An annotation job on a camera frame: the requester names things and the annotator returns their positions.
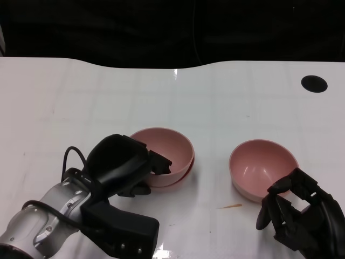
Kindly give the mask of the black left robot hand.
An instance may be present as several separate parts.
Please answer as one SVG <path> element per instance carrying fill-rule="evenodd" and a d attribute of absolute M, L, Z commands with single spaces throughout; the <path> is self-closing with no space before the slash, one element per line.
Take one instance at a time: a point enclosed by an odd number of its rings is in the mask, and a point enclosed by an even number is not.
<path fill-rule="evenodd" d="M 172 162 L 149 150 L 145 143 L 125 135 L 113 134 L 101 140 L 90 152 L 82 172 L 101 184 L 108 197 L 149 195 L 146 183 L 150 173 L 170 174 Z"/>

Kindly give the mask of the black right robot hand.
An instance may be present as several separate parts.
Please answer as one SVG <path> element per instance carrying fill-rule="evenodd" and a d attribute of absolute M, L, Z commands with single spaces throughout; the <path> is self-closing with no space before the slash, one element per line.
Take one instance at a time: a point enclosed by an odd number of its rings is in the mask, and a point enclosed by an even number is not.
<path fill-rule="evenodd" d="M 299 211 L 281 193 L 308 202 Z M 344 214 L 339 203 L 299 168 L 275 182 L 261 202 L 256 228 L 273 224 L 274 239 L 304 258 L 344 258 Z"/>

